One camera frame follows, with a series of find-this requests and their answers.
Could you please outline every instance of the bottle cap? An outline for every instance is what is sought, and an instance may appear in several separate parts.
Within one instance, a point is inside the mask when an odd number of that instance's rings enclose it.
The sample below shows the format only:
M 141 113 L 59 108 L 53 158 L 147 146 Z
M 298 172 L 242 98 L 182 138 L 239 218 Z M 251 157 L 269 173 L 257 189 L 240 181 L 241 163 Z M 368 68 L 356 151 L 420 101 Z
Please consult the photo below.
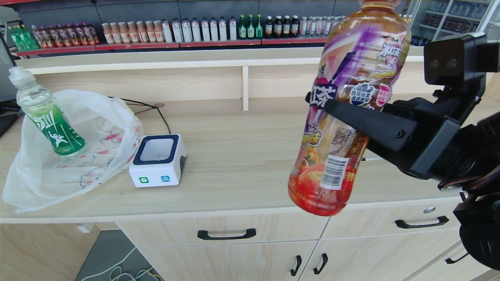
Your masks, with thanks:
M 9 80 L 16 87 L 31 84 L 35 82 L 35 76 L 31 71 L 22 66 L 14 66 L 8 70 L 10 72 Z

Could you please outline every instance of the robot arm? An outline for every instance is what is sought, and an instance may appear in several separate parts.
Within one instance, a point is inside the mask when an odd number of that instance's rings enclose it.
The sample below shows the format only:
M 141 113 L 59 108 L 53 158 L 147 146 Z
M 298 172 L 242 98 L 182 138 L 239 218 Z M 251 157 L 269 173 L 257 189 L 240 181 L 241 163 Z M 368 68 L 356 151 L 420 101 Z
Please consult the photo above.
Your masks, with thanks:
M 404 174 L 461 189 L 453 211 L 460 239 L 474 259 L 500 270 L 500 112 L 461 128 L 481 101 L 486 73 L 500 71 L 500 43 L 468 33 L 430 42 L 423 53 L 425 82 L 444 86 L 434 103 L 396 100 L 378 112 L 331 99 L 324 110 L 369 136 L 367 148 Z

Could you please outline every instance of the counter top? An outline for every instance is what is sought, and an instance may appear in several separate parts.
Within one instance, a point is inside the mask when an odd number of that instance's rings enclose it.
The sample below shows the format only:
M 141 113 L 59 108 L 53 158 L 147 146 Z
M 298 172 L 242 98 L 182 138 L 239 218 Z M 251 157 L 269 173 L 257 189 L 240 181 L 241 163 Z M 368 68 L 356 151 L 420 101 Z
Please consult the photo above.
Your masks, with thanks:
M 393 97 L 407 100 L 414 96 Z M 136 188 L 123 171 L 86 194 L 39 211 L 18 215 L 16 207 L 0 201 L 0 223 L 112 222 L 191 212 L 294 207 L 287 178 L 297 157 L 308 104 L 303 98 L 291 97 L 256 98 L 250 105 L 247 112 L 241 111 L 237 99 L 175 101 L 162 108 L 172 132 L 182 134 L 187 148 L 178 186 Z M 499 106 L 485 97 L 469 120 L 487 117 Z M 157 112 L 143 112 L 138 117 L 145 134 L 167 133 Z M 0 138 L 0 189 L 19 149 L 21 123 L 19 119 Z M 360 164 L 349 203 L 455 196 L 439 192 L 435 181 L 407 177 L 385 160 L 375 160 Z
M 33 74 L 143 69 L 316 65 L 323 47 L 116 52 L 17 60 Z M 424 47 L 412 46 L 407 62 L 423 62 Z

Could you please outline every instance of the floor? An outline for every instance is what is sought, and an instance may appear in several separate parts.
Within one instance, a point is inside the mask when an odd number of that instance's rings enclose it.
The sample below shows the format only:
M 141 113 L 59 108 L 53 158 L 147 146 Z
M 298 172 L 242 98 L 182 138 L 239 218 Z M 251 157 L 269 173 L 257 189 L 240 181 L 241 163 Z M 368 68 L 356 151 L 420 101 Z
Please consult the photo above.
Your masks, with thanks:
M 98 274 L 109 269 L 118 262 L 120 262 L 132 249 L 134 244 L 127 238 L 121 230 L 101 231 L 99 237 L 95 241 L 87 259 L 83 263 L 76 281 L 81 281 L 85 277 Z M 132 276 L 140 270 L 147 270 L 151 267 L 149 262 L 143 255 L 135 250 L 128 256 L 128 258 L 121 264 L 122 272 L 129 273 Z M 116 277 L 119 273 L 115 270 L 112 278 Z M 129 277 L 122 277 L 120 280 L 129 280 Z M 110 270 L 99 276 L 92 277 L 86 281 L 109 281 Z M 138 281 L 156 281 L 154 277 L 145 274 Z

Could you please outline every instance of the black handle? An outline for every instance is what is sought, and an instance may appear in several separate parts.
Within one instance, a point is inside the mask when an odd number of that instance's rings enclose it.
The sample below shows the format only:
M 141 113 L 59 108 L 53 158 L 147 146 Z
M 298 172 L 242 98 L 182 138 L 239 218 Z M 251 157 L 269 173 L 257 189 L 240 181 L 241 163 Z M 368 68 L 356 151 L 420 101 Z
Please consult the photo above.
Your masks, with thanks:
M 444 261 L 445 261 L 447 264 L 452 265 L 452 264 L 454 264 L 454 263 L 458 263 L 458 262 L 460 262 L 460 260 L 462 260 L 463 258 L 467 257 L 468 255 L 469 255 L 469 253 L 466 253 L 466 254 L 464 254 L 463 256 L 459 257 L 457 260 L 453 260 L 453 259 L 451 259 L 451 258 L 447 258 L 447 259 L 445 259 Z
M 421 224 L 421 225 L 410 225 L 402 219 L 396 220 L 395 223 L 396 223 L 397 227 L 401 228 L 401 229 L 421 229 L 421 228 L 431 228 L 431 227 L 442 226 L 450 221 L 445 215 L 438 216 L 437 220 L 439 221 L 437 223 Z
M 198 238 L 203 240 L 236 240 L 236 239 L 247 239 L 252 238 L 257 235 L 257 231 L 255 228 L 249 228 L 246 230 L 246 233 L 241 236 L 233 236 L 233 237 L 212 237 L 209 235 L 208 230 L 198 230 Z
M 323 268 L 325 268 L 325 266 L 328 263 L 327 253 L 323 253 L 321 256 L 323 257 L 323 264 L 321 265 L 321 267 L 319 268 L 319 270 L 318 270 L 318 268 L 313 269 L 314 274 L 316 274 L 316 275 L 320 274 L 321 271 L 323 270 Z
M 301 256 L 298 255 L 298 256 L 296 256 L 296 258 L 297 258 L 297 266 L 295 267 L 295 270 L 293 270 L 293 269 L 290 270 L 290 274 L 292 276 L 297 275 L 297 272 L 299 272 L 299 268 L 301 267 L 301 264 L 302 264 L 302 258 L 301 258 Z

